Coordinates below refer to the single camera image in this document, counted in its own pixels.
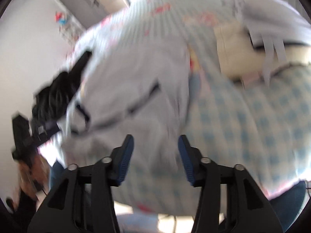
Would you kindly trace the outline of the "operator left hand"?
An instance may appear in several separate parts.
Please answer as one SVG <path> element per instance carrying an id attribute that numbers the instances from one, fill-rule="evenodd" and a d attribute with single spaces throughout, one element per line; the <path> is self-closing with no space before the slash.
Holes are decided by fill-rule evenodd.
<path id="1" fill-rule="evenodd" d="M 32 167 L 29 168 L 24 162 L 18 162 L 20 175 L 19 185 L 21 190 L 28 195 L 32 200 L 37 201 L 36 194 L 38 193 L 34 182 L 40 186 L 47 187 L 50 174 L 50 166 L 47 160 L 40 154 L 36 154 L 32 159 Z"/>

